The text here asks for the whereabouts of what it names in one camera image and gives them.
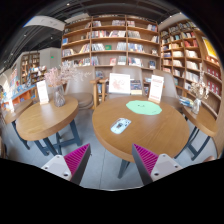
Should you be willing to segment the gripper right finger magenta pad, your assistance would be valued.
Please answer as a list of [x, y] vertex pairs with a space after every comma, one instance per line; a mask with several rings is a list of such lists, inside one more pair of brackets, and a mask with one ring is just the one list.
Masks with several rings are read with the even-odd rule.
[[137, 144], [132, 145], [132, 155], [144, 185], [148, 185], [182, 167], [167, 154], [156, 154]]

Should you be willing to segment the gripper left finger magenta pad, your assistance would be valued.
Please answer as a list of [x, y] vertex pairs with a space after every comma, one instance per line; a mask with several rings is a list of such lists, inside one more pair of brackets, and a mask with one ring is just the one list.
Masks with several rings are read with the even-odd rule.
[[79, 185], [91, 154], [89, 144], [62, 156], [56, 155], [42, 169]]

